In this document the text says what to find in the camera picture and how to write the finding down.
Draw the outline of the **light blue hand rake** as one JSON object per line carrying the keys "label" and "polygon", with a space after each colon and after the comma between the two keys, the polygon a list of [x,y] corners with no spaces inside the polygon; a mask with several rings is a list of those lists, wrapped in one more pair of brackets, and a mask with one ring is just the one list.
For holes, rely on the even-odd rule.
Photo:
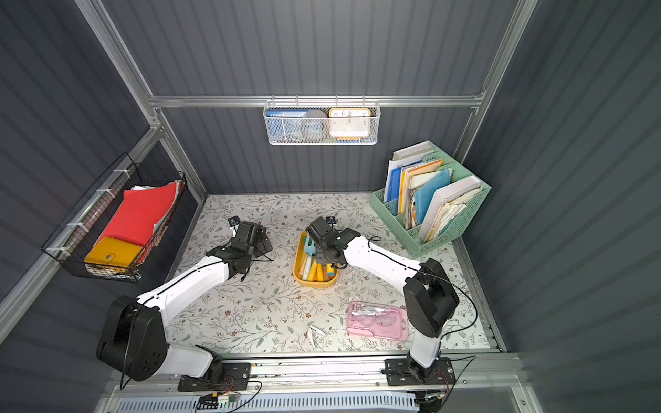
{"label": "light blue hand rake", "polygon": [[316,245],[311,235],[306,236],[304,251],[306,253],[306,262],[303,269],[302,280],[308,280],[313,265],[313,258],[316,254]]}

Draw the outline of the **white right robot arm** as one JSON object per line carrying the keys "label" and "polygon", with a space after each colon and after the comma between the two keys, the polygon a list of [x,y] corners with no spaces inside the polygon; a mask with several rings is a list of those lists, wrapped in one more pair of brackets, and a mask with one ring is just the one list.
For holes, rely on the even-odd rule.
{"label": "white right robot arm", "polygon": [[325,218],[313,221],[306,233],[321,263],[365,270],[403,294],[414,330],[408,352],[410,368],[428,373],[437,361],[444,326],[460,304],[454,284],[439,261],[430,258],[421,263],[399,256],[355,230],[335,229]]}

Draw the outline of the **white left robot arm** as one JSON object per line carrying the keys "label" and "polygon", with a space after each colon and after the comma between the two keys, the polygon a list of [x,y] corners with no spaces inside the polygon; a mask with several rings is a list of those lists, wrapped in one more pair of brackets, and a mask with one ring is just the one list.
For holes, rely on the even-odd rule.
{"label": "white left robot arm", "polygon": [[232,218],[230,240],[160,287],[136,298],[122,296],[108,308],[96,359],[123,376],[143,381],[155,375],[181,375],[220,385],[223,356],[201,346],[170,342],[165,330],[183,310],[236,275],[248,275],[255,262],[268,261],[272,245],[263,225]]}

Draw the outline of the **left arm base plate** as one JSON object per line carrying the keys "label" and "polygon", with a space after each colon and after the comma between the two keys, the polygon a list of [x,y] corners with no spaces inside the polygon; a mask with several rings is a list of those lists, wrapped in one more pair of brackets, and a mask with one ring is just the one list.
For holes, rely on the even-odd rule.
{"label": "left arm base plate", "polygon": [[201,378],[182,376],[177,390],[179,392],[243,391],[248,387],[251,368],[251,363],[216,363]]}

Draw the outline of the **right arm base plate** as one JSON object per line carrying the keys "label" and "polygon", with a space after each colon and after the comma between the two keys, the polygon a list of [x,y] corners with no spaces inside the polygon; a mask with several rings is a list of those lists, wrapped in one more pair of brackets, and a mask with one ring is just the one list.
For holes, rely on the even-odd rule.
{"label": "right arm base plate", "polygon": [[440,357],[432,365],[424,368],[411,357],[385,360],[381,373],[390,386],[439,385],[450,387],[456,383],[456,376],[451,359]]}

